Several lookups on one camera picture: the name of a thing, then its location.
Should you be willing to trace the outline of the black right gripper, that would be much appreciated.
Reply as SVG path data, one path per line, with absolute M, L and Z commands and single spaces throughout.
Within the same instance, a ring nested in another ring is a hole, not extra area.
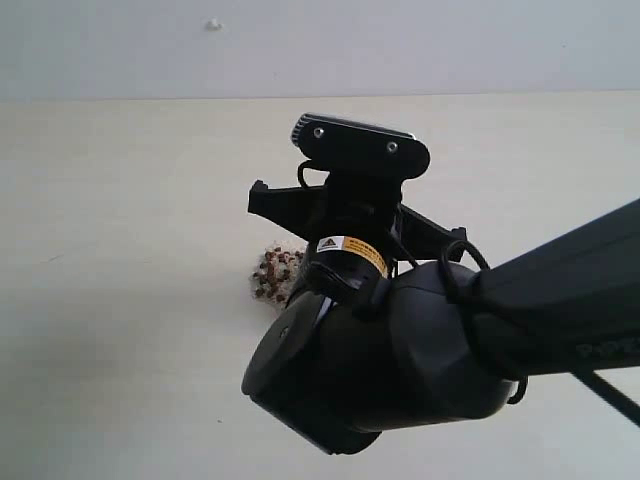
M 335 171 L 321 186 L 270 188 L 256 180 L 249 190 L 247 211 L 300 237 L 312 238 L 305 258 L 311 259 L 326 238 L 375 251 L 371 260 L 436 260 L 456 240 L 466 240 L 464 227 L 448 230 L 401 204 L 403 181 L 389 176 Z

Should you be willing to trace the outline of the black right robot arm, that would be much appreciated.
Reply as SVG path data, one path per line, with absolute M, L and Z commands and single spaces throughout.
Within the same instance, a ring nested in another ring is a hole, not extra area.
M 480 420 L 533 376 L 567 373 L 631 422 L 602 377 L 639 363 L 639 205 L 631 202 L 498 267 L 461 229 L 401 202 L 401 181 L 332 173 L 256 182 L 248 210 L 307 243 L 242 392 L 329 454 L 381 433 Z

